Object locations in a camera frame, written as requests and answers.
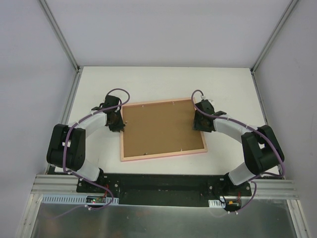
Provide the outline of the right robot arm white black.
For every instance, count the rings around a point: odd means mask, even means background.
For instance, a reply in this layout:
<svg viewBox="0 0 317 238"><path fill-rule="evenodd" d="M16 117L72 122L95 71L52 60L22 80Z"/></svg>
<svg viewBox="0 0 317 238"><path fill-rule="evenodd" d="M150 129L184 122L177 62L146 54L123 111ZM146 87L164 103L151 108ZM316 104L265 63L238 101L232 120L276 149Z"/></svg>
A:
<svg viewBox="0 0 317 238"><path fill-rule="evenodd" d="M227 195L235 195L241 184L283 164L284 154L270 126L253 128L223 111L215 112L208 100L201 100L194 107L194 130L223 133L242 145L244 162L225 175L223 191Z"/></svg>

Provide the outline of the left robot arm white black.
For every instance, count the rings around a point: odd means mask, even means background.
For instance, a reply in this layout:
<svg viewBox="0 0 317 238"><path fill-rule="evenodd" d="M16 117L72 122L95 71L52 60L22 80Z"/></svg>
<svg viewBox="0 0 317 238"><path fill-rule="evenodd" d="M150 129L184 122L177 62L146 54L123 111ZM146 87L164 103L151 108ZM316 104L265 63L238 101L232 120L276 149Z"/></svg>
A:
<svg viewBox="0 0 317 238"><path fill-rule="evenodd" d="M79 122L55 125L47 152L47 162L67 173L74 172L80 178L87 179L87 186L92 192L101 192L105 186L103 170L86 159L86 139L104 126L112 132L124 130L121 103L119 97L106 95L105 101L92 108L90 114Z"/></svg>

